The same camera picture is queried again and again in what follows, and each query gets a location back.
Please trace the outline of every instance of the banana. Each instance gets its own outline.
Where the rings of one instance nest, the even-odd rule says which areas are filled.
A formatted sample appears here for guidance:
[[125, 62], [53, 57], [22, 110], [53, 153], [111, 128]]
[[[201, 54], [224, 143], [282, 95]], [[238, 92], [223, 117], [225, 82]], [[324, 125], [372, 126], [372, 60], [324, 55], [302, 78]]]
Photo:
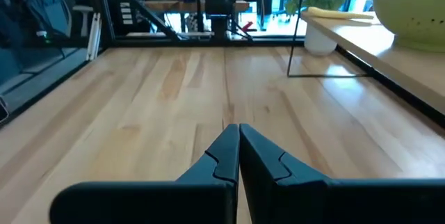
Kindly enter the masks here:
[[311, 16], [322, 17], [322, 18], [332, 18], [332, 19], [373, 19], [373, 15], [363, 15], [358, 13], [350, 12], [338, 12], [331, 10], [324, 10], [316, 7], [309, 7], [307, 13]]

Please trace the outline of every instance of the white pot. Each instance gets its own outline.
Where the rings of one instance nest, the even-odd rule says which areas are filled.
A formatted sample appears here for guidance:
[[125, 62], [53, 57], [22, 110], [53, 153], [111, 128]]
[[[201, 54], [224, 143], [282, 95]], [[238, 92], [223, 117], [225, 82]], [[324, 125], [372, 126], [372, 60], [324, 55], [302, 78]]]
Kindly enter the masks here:
[[305, 48], [309, 53], [317, 56], [325, 56], [332, 53], [337, 47], [337, 43], [324, 34], [322, 34], [318, 29], [311, 25], [307, 25], [306, 28], [306, 38], [305, 38]]

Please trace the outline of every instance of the light wood surface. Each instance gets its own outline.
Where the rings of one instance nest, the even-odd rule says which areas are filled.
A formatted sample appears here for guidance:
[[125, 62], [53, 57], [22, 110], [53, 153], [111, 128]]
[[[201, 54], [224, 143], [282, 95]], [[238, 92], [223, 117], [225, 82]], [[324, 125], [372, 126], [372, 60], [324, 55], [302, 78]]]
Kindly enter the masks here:
[[[296, 49], [294, 73], [354, 74]], [[246, 122], [332, 177], [443, 177], [444, 132], [369, 78], [286, 78], [286, 48], [109, 49], [0, 130], [0, 223], [90, 180], [174, 180]], [[249, 223], [243, 187], [238, 223]]]
[[394, 34], [379, 21], [302, 18], [344, 49], [445, 114], [445, 53], [417, 51], [394, 44]]
[[[154, 12], [163, 13], [196, 13], [196, 2], [184, 2], [184, 1], [168, 1], [168, 0], [153, 0], [144, 1], [147, 8]], [[201, 0], [201, 11], [205, 11], [205, 0]], [[235, 12], [241, 13], [249, 9], [249, 3], [247, 1], [236, 1]]]

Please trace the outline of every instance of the green colander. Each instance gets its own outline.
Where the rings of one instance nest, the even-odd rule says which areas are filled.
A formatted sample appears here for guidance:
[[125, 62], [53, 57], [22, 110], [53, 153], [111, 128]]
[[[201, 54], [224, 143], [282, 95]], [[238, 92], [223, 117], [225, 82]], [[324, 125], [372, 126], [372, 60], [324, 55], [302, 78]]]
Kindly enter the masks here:
[[373, 7], [396, 44], [445, 52], [445, 0], [373, 0]]

